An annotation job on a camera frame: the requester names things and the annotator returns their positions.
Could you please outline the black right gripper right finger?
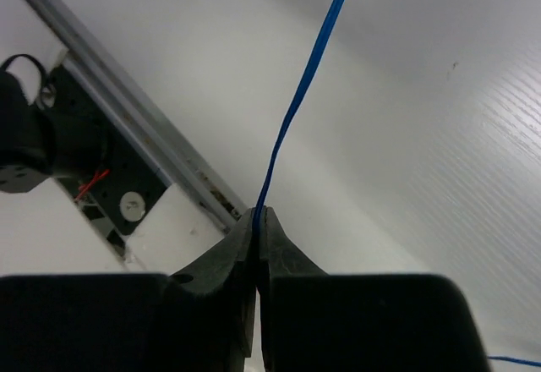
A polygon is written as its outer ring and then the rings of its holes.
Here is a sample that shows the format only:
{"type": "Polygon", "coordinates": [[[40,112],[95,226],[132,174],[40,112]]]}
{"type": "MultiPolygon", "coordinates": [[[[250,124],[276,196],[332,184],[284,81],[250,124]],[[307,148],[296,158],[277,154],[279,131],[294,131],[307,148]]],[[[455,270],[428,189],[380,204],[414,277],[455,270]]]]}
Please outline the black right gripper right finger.
{"type": "Polygon", "coordinates": [[[486,371],[462,291],[428,273],[330,275],[255,212],[261,341],[269,371],[486,371]]]}

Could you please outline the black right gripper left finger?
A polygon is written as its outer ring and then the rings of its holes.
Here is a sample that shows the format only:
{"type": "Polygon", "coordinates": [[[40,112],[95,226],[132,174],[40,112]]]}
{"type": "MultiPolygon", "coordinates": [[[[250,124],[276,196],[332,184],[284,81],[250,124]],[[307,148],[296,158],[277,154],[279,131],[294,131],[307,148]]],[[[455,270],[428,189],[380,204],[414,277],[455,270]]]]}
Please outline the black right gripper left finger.
{"type": "Polygon", "coordinates": [[[242,370],[254,333],[251,220],[172,275],[3,277],[2,370],[242,370]]]}

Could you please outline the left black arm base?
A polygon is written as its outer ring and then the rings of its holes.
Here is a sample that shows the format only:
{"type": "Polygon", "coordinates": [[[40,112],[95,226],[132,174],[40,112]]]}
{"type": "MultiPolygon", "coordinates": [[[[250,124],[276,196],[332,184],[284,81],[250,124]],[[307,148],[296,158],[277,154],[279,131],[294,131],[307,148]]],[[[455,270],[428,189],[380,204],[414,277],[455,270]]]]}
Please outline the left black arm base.
{"type": "Polygon", "coordinates": [[[167,189],[66,68],[15,54],[1,63],[1,190],[25,194],[47,179],[121,258],[167,189]]]}

